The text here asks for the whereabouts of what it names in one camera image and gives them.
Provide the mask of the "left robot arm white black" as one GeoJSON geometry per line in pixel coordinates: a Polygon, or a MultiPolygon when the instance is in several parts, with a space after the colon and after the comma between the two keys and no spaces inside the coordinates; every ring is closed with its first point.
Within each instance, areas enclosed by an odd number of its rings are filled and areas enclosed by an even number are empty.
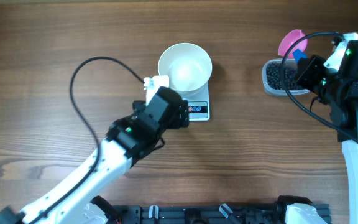
{"type": "Polygon", "coordinates": [[[160,149],[158,142],[166,130],[189,125],[188,102],[170,88],[160,87],[149,101],[132,105],[133,114],[114,121],[84,163],[21,211],[2,209],[0,223],[90,221],[89,214],[80,214],[105,186],[160,149]]]}

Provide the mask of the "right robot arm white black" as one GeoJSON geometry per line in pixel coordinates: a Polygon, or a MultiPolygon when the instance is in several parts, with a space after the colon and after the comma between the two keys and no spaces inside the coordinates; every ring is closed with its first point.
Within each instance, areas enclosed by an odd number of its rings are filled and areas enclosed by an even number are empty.
{"type": "Polygon", "coordinates": [[[358,223],[358,40],[336,44],[329,59],[289,49],[297,63],[296,82],[331,109],[349,181],[349,221],[358,223]]]}

